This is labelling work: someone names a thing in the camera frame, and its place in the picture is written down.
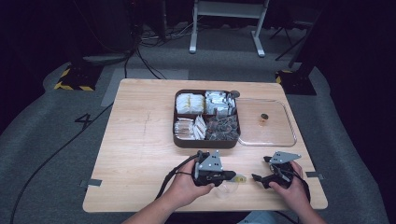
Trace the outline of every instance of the black cable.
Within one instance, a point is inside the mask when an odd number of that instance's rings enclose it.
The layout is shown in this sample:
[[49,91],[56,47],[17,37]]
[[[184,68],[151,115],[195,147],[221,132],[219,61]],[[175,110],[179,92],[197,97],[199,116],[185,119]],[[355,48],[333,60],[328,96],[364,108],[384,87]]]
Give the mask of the black cable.
[[[143,32],[143,40],[146,41],[142,41],[142,43],[140,43],[140,45],[144,46],[144,47],[148,47],[148,48],[152,48],[152,47],[160,47],[166,43],[168,43],[171,40],[177,40],[180,39],[182,37],[184,37],[185,35],[191,35],[191,33],[188,33],[189,30],[192,29],[192,23],[188,24],[187,26],[183,27],[183,28],[167,28],[165,30],[165,38],[166,41],[163,41],[162,39],[160,39],[159,36],[155,35],[155,32],[153,32],[152,30],[145,30]],[[155,43],[149,43],[148,41],[151,39],[155,39]]]
[[98,116],[96,116],[96,118],[94,118],[91,122],[89,122],[81,131],[79,131],[75,136],[73,136],[68,142],[66,142],[62,147],[60,147],[58,150],[56,150],[54,153],[52,153],[51,156],[49,156],[43,163],[41,163],[40,166],[38,166],[38,168],[33,172],[33,174],[29,177],[29,179],[25,182],[25,184],[23,185],[20,194],[18,195],[17,201],[14,204],[14,208],[12,209],[12,213],[11,213],[11,219],[9,221],[10,224],[14,223],[14,217],[15,217],[15,213],[17,211],[17,207],[18,207],[18,203],[21,200],[21,197],[23,195],[23,193],[25,192],[27,186],[29,185],[29,183],[32,181],[32,179],[35,177],[35,175],[52,159],[54,158],[60,151],[62,151],[62,149],[64,149],[65,147],[67,147],[71,142],[73,142],[77,137],[79,137],[88,127],[91,126],[91,124],[93,124],[103,113],[105,113],[105,111],[107,111],[111,106],[113,106],[114,103],[111,103],[110,105],[108,105]]
[[140,53],[139,48],[136,49],[137,50],[137,56],[140,58],[140,60],[143,62],[143,64],[147,67],[147,69],[150,71],[150,73],[152,75],[154,75],[156,78],[161,79],[160,77],[158,77],[152,70],[157,71],[158,73],[161,74],[161,76],[163,76],[164,79],[166,79],[166,77],[157,69],[152,68],[149,63],[142,57],[142,54]]
[[126,71],[126,64],[128,63],[128,61],[129,61],[129,59],[131,57],[132,57],[132,54],[129,55],[129,57],[125,60],[125,63],[124,63],[124,75],[125,75],[125,78],[128,78],[128,74],[127,74],[127,71]]
[[169,172],[169,174],[163,180],[163,184],[161,185],[160,192],[158,192],[157,197],[155,197],[155,200],[159,199],[161,197],[161,195],[163,195],[166,185],[168,184],[169,180],[171,180],[172,176],[174,176],[174,174],[177,172],[177,170],[180,169],[180,167],[185,165],[187,162],[192,161],[198,157],[199,157],[199,153],[197,153],[196,155],[190,156],[188,159],[183,161],[179,166],[175,167],[171,172]]

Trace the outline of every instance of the gray carpet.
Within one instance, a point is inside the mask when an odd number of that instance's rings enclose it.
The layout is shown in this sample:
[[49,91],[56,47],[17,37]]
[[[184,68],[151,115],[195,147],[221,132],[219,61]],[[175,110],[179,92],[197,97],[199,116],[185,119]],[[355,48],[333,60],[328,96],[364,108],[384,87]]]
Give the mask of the gray carpet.
[[[266,56],[259,58],[250,38],[252,29],[203,30],[198,34],[195,54],[189,54],[189,36],[140,50],[158,70],[184,71],[180,78],[188,73],[190,80],[275,82],[275,71],[288,68],[293,51],[276,62],[288,40],[282,33],[269,40],[275,30],[263,30]],[[302,32],[290,34],[297,40]],[[116,81],[112,78],[123,69],[123,63],[105,67],[96,91],[53,89],[66,66],[47,76],[43,83],[46,93],[27,106],[0,136],[0,223],[10,221],[18,194],[40,164],[81,131],[82,124],[75,119],[87,113],[94,119],[104,110],[102,105],[113,99],[114,86],[110,86]],[[146,69],[136,56],[127,68],[128,73]],[[389,223],[377,184],[338,118],[325,77],[315,69],[310,79],[317,96],[287,97],[317,171],[324,176],[321,183],[329,206],[319,213],[329,223]],[[110,112],[111,107],[35,175],[21,197],[14,223],[121,223],[131,215],[82,210],[85,189],[79,184],[91,177]],[[292,212],[286,213],[296,218]],[[276,220],[289,223],[281,216]]]

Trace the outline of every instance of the hazard tape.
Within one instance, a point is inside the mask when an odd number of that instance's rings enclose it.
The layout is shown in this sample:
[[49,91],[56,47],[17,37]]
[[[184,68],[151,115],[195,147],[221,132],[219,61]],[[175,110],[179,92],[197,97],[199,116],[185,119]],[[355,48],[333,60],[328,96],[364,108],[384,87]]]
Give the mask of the hazard tape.
[[280,73],[285,74],[285,73],[293,73],[293,72],[289,71],[289,70],[280,70],[280,71],[275,72],[276,83],[281,85],[282,78],[280,77]]
[[70,65],[67,66],[67,68],[64,70],[64,72],[62,73],[61,77],[59,78],[58,82],[56,83],[54,89],[55,90],[68,90],[68,91],[94,91],[95,90],[95,86],[90,86],[90,85],[81,85],[81,84],[65,84],[64,82],[69,78],[69,76],[73,76],[71,75],[71,69],[70,69]]

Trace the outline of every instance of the forearm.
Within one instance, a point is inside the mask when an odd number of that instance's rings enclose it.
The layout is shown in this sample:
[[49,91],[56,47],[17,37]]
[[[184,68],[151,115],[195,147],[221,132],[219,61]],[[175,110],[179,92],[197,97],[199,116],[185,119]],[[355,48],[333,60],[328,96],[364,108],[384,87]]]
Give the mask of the forearm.
[[144,207],[138,213],[125,220],[122,224],[158,224],[164,223],[169,216],[175,212],[177,208],[174,207],[169,201],[166,201],[163,197],[150,203]]

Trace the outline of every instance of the small round object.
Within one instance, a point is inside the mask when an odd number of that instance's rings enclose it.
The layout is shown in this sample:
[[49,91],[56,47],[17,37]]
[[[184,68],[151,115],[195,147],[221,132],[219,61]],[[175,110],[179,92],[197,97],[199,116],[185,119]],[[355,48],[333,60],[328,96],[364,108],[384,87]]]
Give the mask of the small round object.
[[231,97],[233,99],[238,98],[239,96],[241,96],[241,93],[239,91],[230,91]]
[[267,120],[267,119],[269,119],[269,117],[268,117],[268,115],[267,115],[267,114],[262,114],[262,119],[265,119],[265,120]]

